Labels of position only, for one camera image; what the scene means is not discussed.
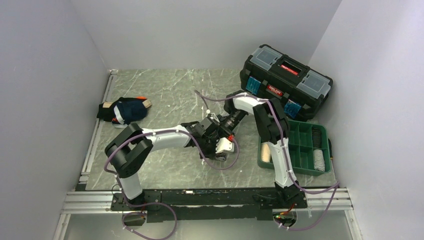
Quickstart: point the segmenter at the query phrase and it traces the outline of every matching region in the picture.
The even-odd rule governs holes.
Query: green organizer tray
[[[308,122],[289,120],[290,133],[288,136],[288,153],[290,154],[291,167],[295,174],[320,176],[331,171],[330,147],[327,130],[324,126]],[[321,149],[324,155],[325,171],[314,169],[314,150],[312,145],[312,128],[321,130]],[[274,169],[274,164],[261,160],[261,143],[259,137],[257,148],[257,165],[261,168]]]

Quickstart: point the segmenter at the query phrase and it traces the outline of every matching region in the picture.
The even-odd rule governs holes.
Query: white wall
[[[69,0],[3,1],[0,16],[0,238],[48,240],[108,73]]]
[[[341,0],[72,0],[110,69],[242,68],[261,44],[307,63]]]
[[[424,3],[343,0],[309,65],[364,239],[424,238]]]

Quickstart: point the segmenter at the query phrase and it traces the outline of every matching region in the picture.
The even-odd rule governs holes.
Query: black toolbox
[[[288,117],[307,121],[326,101],[333,80],[269,45],[261,45],[244,62],[241,88],[259,98],[279,98]]]

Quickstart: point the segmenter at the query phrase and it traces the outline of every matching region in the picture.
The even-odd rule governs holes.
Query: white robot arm
[[[137,172],[150,152],[174,147],[194,147],[195,143],[189,136],[192,135],[204,155],[207,158],[213,158],[217,153],[217,142],[231,140],[234,128],[248,114],[254,115],[258,133],[271,150],[275,169],[275,187],[280,197],[286,201],[286,198],[292,196],[293,192],[299,191],[289,178],[288,169],[292,169],[290,155],[283,153],[283,151],[288,153],[290,126],[279,100],[274,98],[269,101],[273,112],[277,115],[279,125],[282,127],[283,136],[281,136],[274,118],[269,117],[270,106],[263,99],[247,96],[247,93],[244,92],[235,92],[227,97],[232,97],[226,100],[224,105],[224,109],[229,115],[221,122],[217,122],[209,114],[201,122],[182,123],[164,129],[140,128],[137,124],[132,123],[106,147],[105,153],[109,157],[118,146],[131,137],[151,133],[134,140],[132,142],[135,145],[133,149],[130,149],[129,146],[123,147],[110,161],[116,169],[123,191],[129,200],[143,197],[143,188]]]

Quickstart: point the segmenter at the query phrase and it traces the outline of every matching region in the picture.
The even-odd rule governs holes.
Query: marble floor
[[[211,98],[224,98],[240,90],[240,69],[134,69],[120,70],[111,92],[111,101],[119,97],[144,96],[152,102],[148,115],[137,123],[141,128],[160,129],[180,123],[201,121],[206,114],[198,90]],[[223,102],[208,102],[211,112],[225,114]],[[105,147],[122,128],[105,122],[95,152],[87,190],[110,190],[114,176],[103,171],[106,161]],[[215,170],[202,164],[196,148],[168,148],[149,154],[138,172],[145,189],[190,188],[253,188],[273,187],[274,170],[257,164],[258,133],[253,116],[246,116],[235,130],[240,156],[228,170]],[[215,161],[227,166],[234,159]],[[329,187],[336,183],[333,170],[318,177],[296,174],[303,187]]]

